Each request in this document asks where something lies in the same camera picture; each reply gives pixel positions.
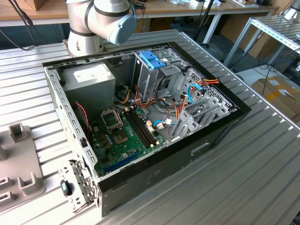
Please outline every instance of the blue cable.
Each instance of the blue cable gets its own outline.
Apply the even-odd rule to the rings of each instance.
[[[163,121],[161,121],[161,120],[157,120],[157,121],[154,122],[153,126],[156,127],[156,125],[157,125],[158,123],[165,123],[165,124],[168,124],[168,123],[163,122]]]
[[[200,87],[200,85],[197,84],[197,83],[193,83],[193,84],[189,85],[189,87],[188,87],[188,89],[187,89],[187,97],[188,97],[188,99],[191,101],[191,103],[194,103],[194,101],[193,101],[193,99],[192,99],[192,97],[191,97],[191,93],[190,93],[191,87],[195,87],[195,88],[197,88],[198,90],[202,90],[202,87]]]
[[[154,124],[153,124],[153,126],[156,127],[156,125],[157,125],[158,123],[160,123],[160,122],[162,122],[162,121],[161,121],[161,120],[155,121]]]
[[[132,5],[132,3],[129,1],[129,4],[131,5],[132,11],[135,15],[135,26],[136,26],[136,11],[135,11],[135,7]]]

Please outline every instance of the expansion slot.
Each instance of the expansion slot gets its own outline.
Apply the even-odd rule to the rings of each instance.
[[[150,147],[151,144],[155,144],[153,136],[143,125],[141,119],[136,115],[135,112],[125,112],[124,115],[146,148]]]
[[[114,171],[114,170],[118,169],[119,167],[121,167],[121,166],[123,166],[123,165],[125,165],[127,163],[130,163],[131,161],[135,160],[135,158],[136,158],[136,156],[137,156],[138,153],[139,152],[136,152],[135,154],[127,157],[126,159],[124,159],[122,161],[119,161],[118,163],[105,168],[104,172],[107,173],[107,172],[110,172],[110,171]]]

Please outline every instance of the red cable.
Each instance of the red cable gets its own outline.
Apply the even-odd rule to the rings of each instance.
[[[84,113],[84,116],[85,116],[85,119],[86,119],[86,123],[87,123],[87,128],[88,128],[88,139],[89,139],[90,138],[90,128],[89,128],[89,124],[90,123],[89,123],[89,120],[88,120],[88,115],[87,115],[84,107],[81,104],[79,104],[77,102],[75,102],[75,103],[76,103],[76,105],[78,105],[82,109],[82,111]]]

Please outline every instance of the wooden desk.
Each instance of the wooden desk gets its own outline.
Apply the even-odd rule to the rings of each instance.
[[[156,2],[149,1],[145,3],[144,18],[158,18],[158,17],[173,17],[173,16],[187,16],[199,15],[201,7],[192,7],[190,4],[177,6],[169,1]],[[210,25],[208,33],[204,39],[204,43],[208,43],[221,16],[223,14],[245,14],[245,13],[265,13],[272,15],[278,7],[258,8],[244,8],[231,0],[222,3],[220,7],[212,8],[209,15],[215,15]],[[34,24],[53,24],[53,23],[68,23],[68,9],[63,0],[48,0],[37,12],[25,11],[33,20]],[[137,17],[142,17],[142,11],[137,10]],[[23,25],[19,15],[12,7],[0,6],[0,27],[5,26],[20,26]]]

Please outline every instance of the motherboard chip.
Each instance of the motherboard chip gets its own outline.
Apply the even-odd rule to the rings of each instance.
[[[128,136],[124,130],[117,130],[112,133],[112,138],[116,144],[121,144],[128,141]]]
[[[109,157],[108,157],[108,156],[105,156],[104,158],[101,159],[101,162],[102,162],[103,164],[109,162]]]

